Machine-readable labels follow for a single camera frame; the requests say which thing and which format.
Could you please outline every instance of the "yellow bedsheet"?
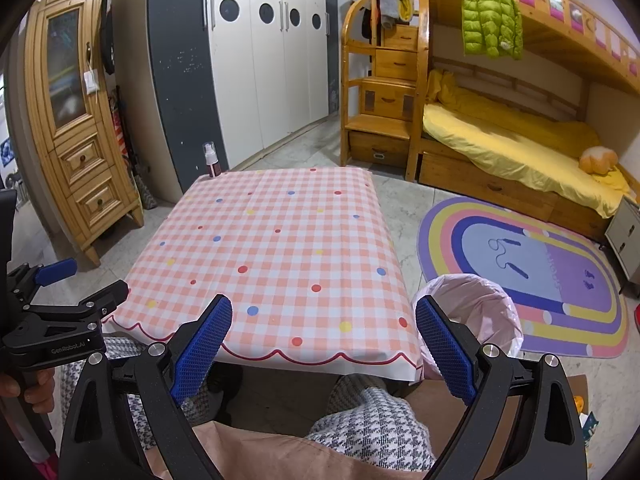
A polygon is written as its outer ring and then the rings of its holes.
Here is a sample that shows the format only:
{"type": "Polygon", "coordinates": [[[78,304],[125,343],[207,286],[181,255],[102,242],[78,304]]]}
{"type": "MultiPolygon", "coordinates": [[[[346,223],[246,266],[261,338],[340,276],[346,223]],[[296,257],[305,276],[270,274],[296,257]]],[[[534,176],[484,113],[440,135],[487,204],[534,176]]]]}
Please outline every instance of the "yellow bedsheet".
{"type": "Polygon", "coordinates": [[[630,189],[618,168],[605,176],[578,168],[578,157],[600,139],[587,124],[553,122],[479,96],[455,84],[453,74],[433,70],[424,107],[424,130],[466,155],[487,173],[533,189],[555,191],[595,209],[615,214],[630,189]]]}

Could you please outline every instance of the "red wavy border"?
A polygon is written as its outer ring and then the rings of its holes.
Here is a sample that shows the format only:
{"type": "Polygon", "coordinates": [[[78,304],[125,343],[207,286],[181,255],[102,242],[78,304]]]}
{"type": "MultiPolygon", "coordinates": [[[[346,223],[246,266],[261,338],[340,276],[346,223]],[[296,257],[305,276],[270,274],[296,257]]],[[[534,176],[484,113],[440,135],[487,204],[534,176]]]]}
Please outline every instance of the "red wavy border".
{"type": "MultiPolygon", "coordinates": [[[[117,326],[119,326],[121,329],[126,330],[127,332],[130,332],[131,330],[135,329],[136,327],[138,327],[138,329],[140,329],[140,332],[142,332],[144,335],[146,335],[149,339],[152,339],[154,341],[167,341],[169,339],[172,338],[172,336],[174,335],[175,332],[171,332],[168,336],[163,337],[162,339],[158,339],[155,338],[153,336],[150,336],[148,333],[145,332],[145,330],[142,328],[142,325],[140,325],[139,322],[135,323],[133,326],[127,328],[125,326],[120,325],[116,320],[115,317],[113,316],[113,314],[105,319],[102,320],[102,323],[106,323],[108,320],[112,320],[117,326]]],[[[244,357],[241,356],[240,354],[236,354],[235,352],[232,352],[224,343],[222,343],[222,348],[224,348],[227,352],[229,352],[233,357],[236,357],[238,359],[243,359],[245,361],[265,361],[267,359],[272,358],[274,355],[279,354],[283,359],[293,363],[293,364],[297,364],[297,365],[303,365],[303,366],[319,366],[319,365],[325,365],[328,364],[332,361],[335,361],[338,357],[342,357],[343,359],[345,359],[346,361],[349,361],[351,363],[356,363],[359,365],[388,365],[393,363],[394,361],[398,360],[398,358],[403,357],[405,361],[407,361],[412,367],[414,367],[416,370],[420,370],[422,368],[422,365],[418,366],[416,365],[414,362],[411,361],[411,359],[409,359],[404,352],[398,352],[395,356],[393,356],[391,359],[388,359],[387,361],[377,361],[377,362],[370,362],[370,361],[358,361],[357,359],[353,359],[351,357],[349,357],[347,354],[345,354],[344,352],[338,352],[337,354],[333,355],[332,357],[324,360],[324,361],[318,361],[317,363],[305,363],[302,361],[296,361],[295,359],[290,358],[289,356],[287,356],[282,350],[280,349],[275,349],[272,350],[270,353],[268,353],[265,356],[262,357],[244,357]]]]}

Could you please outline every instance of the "finger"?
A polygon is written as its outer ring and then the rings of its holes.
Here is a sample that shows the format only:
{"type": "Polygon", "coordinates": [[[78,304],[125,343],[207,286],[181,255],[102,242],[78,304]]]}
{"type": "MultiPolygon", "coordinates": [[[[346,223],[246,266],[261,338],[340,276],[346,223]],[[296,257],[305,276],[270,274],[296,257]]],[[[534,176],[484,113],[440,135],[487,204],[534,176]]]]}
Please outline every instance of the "finger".
{"type": "Polygon", "coordinates": [[[54,408],[53,397],[33,405],[35,413],[51,413],[54,408]]]}
{"type": "Polygon", "coordinates": [[[17,397],[20,395],[20,385],[6,374],[0,374],[0,397],[17,397]]]}
{"type": "Polygon", "coordinates": [[[27,388],[24,393],[24,400],[26,400],[29,404],[37,404],[38,402],[42,402],[43,400],[49,399],[49,397],[53,397],[53,388],[56,383],[53,379],[49,379],[44,384],[40,386],[32,386],[31,388],[27,388]]]}
{"type": "Polygon", "coordinates": [[[55,368],[48,368],[47,370],[38,370],[36,372],[36,379],[38,384],[46,383],[50,378],[53,377],[53,374],[56,372],[55,368]]]}

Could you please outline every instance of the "stuffed toy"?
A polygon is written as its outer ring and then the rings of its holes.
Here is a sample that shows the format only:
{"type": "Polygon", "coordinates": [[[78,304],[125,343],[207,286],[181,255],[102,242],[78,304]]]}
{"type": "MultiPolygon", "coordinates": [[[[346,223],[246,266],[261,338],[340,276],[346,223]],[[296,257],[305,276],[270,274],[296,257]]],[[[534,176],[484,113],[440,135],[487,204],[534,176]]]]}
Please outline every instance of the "stuffed toy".
{"type": "Polygon", "coordinates": [[[604,146],[593,146],[582,152],[579,166],[585,173],[606,175],[617,163],[616,152],[604,146]]]}

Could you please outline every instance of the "green puffer jacket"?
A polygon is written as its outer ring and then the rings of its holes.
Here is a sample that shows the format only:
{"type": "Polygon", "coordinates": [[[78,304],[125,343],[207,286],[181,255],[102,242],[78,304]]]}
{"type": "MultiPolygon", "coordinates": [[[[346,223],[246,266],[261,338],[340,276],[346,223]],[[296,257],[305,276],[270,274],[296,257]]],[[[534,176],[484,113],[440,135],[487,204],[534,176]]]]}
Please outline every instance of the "green puffer jacket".
{"type": "Polygon", "coordinates": [[[462,0],[465,54],[522,57],[522,15],[514,0],[462,0]]]}

